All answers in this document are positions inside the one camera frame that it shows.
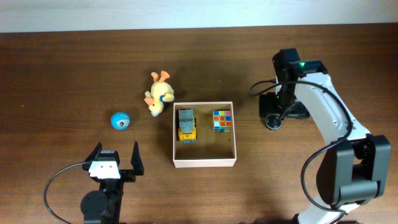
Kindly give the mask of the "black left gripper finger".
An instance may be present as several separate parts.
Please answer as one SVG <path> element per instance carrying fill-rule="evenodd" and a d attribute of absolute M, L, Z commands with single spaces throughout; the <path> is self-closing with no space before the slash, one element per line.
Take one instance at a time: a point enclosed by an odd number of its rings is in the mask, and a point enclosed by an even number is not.
<path fill-rule="evenodd" d="M 131 165 L 133 167 L 134 175 L 144 175 L 144 165 L 141 160 L 139 153 L 138 142 L 134 142 L 134 147 L 132 150 Z"/>
<path fill-rule="evenodd" d="M 85 162 L 95 161 L 101 150 L 102 150 L 102 143 L 99 142 L 96 145 L 96 147 L 93 149 L 93 151 L 89 154 L 89 156 L 85 159 Z"/>

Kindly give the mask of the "black round ridged disc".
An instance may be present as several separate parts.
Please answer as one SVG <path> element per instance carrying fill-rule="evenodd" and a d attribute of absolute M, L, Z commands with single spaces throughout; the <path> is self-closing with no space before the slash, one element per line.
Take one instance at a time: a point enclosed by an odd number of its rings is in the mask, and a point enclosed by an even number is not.
<path fill-rule="evenodd" d="M 275 131 L 282 126 L 282 120 L 279 115 L 269 115 L 265 120 L 265 125 L 267 129 Z"/>

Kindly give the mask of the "multicoloured puzzle cube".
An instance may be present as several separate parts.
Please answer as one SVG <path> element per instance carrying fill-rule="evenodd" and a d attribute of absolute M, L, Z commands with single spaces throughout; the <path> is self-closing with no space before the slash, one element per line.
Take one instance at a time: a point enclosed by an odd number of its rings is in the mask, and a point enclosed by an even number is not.
<path fill-rule="evenodd" d="M 213 111 L 213 132 L 229 133 L 232 130 L 233 122 L 230 110 Z"/>

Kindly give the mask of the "yellow grey toy truck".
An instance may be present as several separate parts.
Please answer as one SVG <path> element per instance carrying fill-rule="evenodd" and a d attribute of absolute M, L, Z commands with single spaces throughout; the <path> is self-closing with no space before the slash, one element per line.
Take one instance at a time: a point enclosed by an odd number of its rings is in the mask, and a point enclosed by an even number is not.
<path fill-rule="evenodd" d="M 184 144 L 197 141 L 197 123 L 193 108 L 178 110 L 178 140 Z"/>

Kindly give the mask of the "pink box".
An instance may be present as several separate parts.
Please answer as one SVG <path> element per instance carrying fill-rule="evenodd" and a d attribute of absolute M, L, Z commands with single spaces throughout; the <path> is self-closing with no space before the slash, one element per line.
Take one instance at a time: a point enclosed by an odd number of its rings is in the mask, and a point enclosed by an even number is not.
<path fill-rule="evenodd" d="M 173 162 L 176 168 L 232 167 L 237 159 L 234 111 L 231 101 L 174 103 Z M 198 139 L 182 143 L 178 137 L 179 110 L 193 109 L 197 119 Z M 214 132 L 213 115 L 216 110 L 229 111 L 231 130 Z"/>

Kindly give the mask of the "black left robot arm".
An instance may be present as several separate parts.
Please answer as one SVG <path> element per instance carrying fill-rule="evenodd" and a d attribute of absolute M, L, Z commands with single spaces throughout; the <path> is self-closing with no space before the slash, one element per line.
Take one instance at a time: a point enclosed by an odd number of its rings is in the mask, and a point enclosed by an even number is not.
<path fill-rule="evenodd" d="M 131 169 L 120 169 L 117 151 L 104 151 L 99 142 L 85 159 L 82 169 L 99 183 L 99 189 L 88 192 L 81 200 L 80 210 L 84 223 L 119 223 L 123 188 L 126 182 L 135 182 L 144 174 L 138 143 L 135 142 L 131 156 Z"/>

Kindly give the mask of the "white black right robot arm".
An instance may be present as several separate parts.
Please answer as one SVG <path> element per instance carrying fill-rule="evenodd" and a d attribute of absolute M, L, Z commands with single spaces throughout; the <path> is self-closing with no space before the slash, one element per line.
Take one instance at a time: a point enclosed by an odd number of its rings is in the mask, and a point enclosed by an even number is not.
<path fill-rule="evenodd" d="M 326 144 L 302 167 L 300 183 L 310 206 L 292 223 L 340 223 L 350 211 L 384 194 L 391 144 L 352 115 L 321 61 L 304 61 L 296 49 L 282 49 L 272 63 L 275 92 L 266 88 L 258 93 L 265 126 L 274 131 L 286 118 L 312 118 Z"/>

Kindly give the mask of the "blue ball with eye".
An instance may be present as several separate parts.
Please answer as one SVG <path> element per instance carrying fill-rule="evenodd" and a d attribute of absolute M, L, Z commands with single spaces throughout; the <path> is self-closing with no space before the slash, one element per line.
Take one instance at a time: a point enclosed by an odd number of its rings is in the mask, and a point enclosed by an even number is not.
<path fill-rule="evenodd" d="M 123 130 L 129 126 L 130 117 L 125 112 L 117 112 L 111 117 L 111 125 L 114 129 Z"/>

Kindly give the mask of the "yellow plush duck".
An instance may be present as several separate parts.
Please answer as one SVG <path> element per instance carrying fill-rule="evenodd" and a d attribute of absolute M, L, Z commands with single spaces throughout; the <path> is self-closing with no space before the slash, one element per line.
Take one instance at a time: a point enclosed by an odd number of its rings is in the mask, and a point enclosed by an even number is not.
<path fill-rule="evenodd" d="M 174 89 L 166 82 L 170 78 L 168 72 L 162 70 L 160 74 L 152 72 L 151 76 L 154 80 L 150 91 L 144 93 L 144 101 L 148 105 L 149 111 L 153 117 L 161 114 L 166 103 L 175 99 Z"/>

